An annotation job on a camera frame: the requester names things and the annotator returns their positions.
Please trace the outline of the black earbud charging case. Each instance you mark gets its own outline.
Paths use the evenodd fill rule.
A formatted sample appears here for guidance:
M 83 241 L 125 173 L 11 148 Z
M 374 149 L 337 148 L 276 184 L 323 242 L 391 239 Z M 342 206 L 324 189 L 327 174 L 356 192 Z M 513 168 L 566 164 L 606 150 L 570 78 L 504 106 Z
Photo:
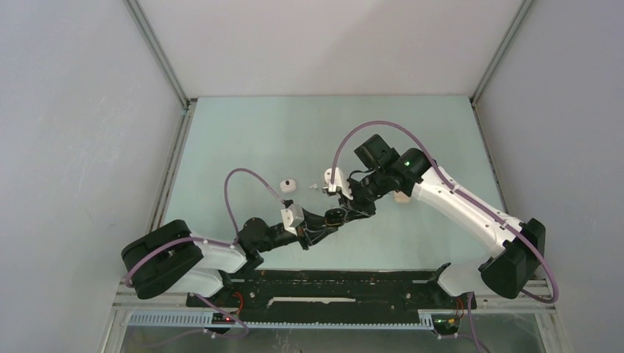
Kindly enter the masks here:
M 333 208 L 325 213 L 325 224 L 328 227 L 340 227 L 345 222 L 347 211 L 342 208 Z

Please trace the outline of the pink earbud charging case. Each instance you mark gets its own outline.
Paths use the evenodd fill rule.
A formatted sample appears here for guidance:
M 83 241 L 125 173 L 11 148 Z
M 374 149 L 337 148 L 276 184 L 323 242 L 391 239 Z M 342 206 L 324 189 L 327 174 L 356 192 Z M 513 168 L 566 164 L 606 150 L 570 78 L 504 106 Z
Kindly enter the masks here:
M 403 192 L 395 191 L 393 193 L 393 199 L 398 204 L 407 204 L 411 201 L 411 197 L 407 196 Z

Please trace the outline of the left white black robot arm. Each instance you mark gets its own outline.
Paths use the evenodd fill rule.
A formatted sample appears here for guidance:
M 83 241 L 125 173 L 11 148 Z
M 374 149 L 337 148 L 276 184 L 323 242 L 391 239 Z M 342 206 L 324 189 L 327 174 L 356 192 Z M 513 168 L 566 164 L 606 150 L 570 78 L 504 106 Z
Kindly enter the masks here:
M 256 269 L 264 252 L 282 246 L 298 243 L 309 249 L 343 226 L 347 212 L 334 208 L 316 215 L 294 204 L 281 216 L 274 226 L 260 218 L 249 219 L 232 243 L 200 237 L 183 220 L 171 221 L 123 248 L 124 284 L 139 299 L 187 292 L 224 306 L 233 296 L 227 275 Z

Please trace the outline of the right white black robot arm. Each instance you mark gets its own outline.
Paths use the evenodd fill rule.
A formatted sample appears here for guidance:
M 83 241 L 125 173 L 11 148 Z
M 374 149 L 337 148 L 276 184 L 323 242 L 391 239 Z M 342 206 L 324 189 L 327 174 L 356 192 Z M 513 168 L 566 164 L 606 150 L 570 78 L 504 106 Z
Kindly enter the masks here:
M 323 174 L 329 192 L 340 193 L 361 212 L 371 211 L 391 192 L 403 193 L 463 227 L 486 252 L 481 260 L 441 266 L 428 287 L 432 304 L 447 307 L 457 296 L 482 287 L 506 299 L 523 292 L 545 252 L 545 226 L 540 221 L 523 222 L 488 205 L 454 183 L 420 149 L 398 154 L 381 136 L 373 135 L 355 154 L 369 174 L 354 180 L 337 167 L 329 168 Z

